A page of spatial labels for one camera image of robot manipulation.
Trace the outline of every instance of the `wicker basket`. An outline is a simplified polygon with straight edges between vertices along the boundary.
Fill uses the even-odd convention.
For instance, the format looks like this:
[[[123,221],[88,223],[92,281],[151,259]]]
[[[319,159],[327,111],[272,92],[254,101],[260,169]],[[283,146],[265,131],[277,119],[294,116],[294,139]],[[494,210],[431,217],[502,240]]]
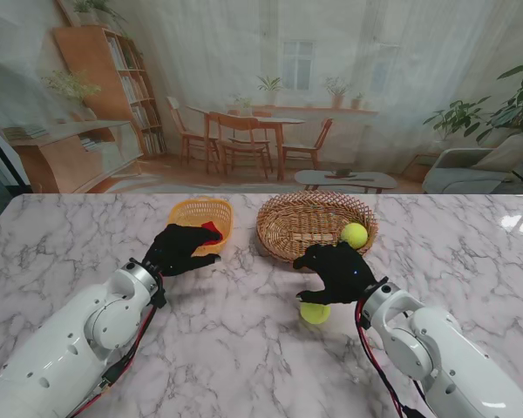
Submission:
[[[367,205],[336,192],[298,192],[266,202],[258,213],[257,232],[273,256],[292,261],[313,244],[335,244],[350,222],[357,222],[368,231],[368,242],[358,249],[364,254],[377,235],[377,222]]]
[[[202,226],[212,221],[223,235],[223,241],[211,246],[200,246],[194,255],[218,254],[233,232],[233,207],[221,199],[188,199],[176,205],[168,216],[169,224]]]

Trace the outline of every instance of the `tennis ball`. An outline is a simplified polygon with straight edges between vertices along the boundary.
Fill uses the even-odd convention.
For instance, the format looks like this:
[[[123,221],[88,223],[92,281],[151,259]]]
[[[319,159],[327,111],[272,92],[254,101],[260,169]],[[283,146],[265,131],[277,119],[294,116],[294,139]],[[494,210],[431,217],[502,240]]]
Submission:
[[[357,250],[368,241],[368,231],[360,224],[347,224],[341,231],[341,241],[347,241],[350,246]]]
[[[329,318],[330,312],[331,308],[327,305],[300,302],[300,316],[312,325],[323,324]]]

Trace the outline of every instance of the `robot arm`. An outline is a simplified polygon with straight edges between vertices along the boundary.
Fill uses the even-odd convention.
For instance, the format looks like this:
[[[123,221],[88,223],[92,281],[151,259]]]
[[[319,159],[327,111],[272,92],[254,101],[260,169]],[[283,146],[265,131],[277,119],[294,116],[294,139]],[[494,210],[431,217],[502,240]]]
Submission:
[[[3,365],[0,418],[66,417],[100,392],[114,350],[138,332],[157,289],[145,268],[129,262],[77,294]]]
[[[411,311],[409,329],[388,322]],[[523,393],[488,354],[461,334],[455,318],[425,307],[391,283],[363,304],[363,317],[377,330],[391,362],[421,381],[428,406],[439,418],[523,417]]]
[[[300,292],[296,296],[300,301],[324,305],[358,301],[361,340],[365,337],[359,325],[365,322],[364,328],[372,326],[379,333],[391,362],[403,374],[421,381],[426,402],[438,418],[523,417],[521,390],[488,354],[461,334],[453,316],[425,307],[384,280],[377,283],[363,257],[347,243],[311,246],[293,266],[315,271],[325,285],[319,292]],[[408,329],[389,325],[395,316],[407,312],[412,312]],[[387,386],[387,378],[380,377]],[[422,416],[414,410],[405,414]]]
[[[192,255],[220,237],[205,228],[169,225],[142,263],[130,260],[103,285],[78,293],[3,365],[0,418],[65,418],[89,406],[126,371],[135,354],[130,349],[109,366],[115,350],[136,335],[132,348],[137,348],[157,307],[166,303],[160,275],[213,264],[219,256]],[[150,303],[153,308],[140,325]]]

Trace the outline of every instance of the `black glove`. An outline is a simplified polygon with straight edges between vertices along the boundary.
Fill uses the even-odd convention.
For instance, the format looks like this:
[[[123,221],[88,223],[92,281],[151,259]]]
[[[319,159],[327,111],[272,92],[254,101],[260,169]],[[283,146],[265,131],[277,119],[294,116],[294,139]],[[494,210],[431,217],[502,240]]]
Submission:
[[[296,298],[301,302],[351,303],[358,300],[368,286],[377,283],[363,256],[346,242],[337,246],[309,246],[293,267],[315,271],[325,285],[319,292],[304,290],[297,294]]]
[[[217,254],[192,257],[198,246],[221,238],[219,233],[195,226],[170,224],[155,237],[142,264],[164,276],[176,276],[209,266],[221,259]]]

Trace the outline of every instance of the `white marble surface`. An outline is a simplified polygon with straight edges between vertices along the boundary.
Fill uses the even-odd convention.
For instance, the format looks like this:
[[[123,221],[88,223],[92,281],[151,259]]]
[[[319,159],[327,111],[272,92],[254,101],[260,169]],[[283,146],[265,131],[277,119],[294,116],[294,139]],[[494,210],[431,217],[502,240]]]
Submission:
[[[0,366],[73,294],[143,257],[187,195],[28,195],[0,217]],[[353,306],[312,327],[295,294],[321,286],[255,246],[268,195],[227,196],[223,261],[166,282],[128,375],[84,417],[393,417],[357,340]],[[447,307],[523,389],[523,197],[361,195],[379,219],[367,256],[427,304]],[[377,350],[399,396],[427,416]]]

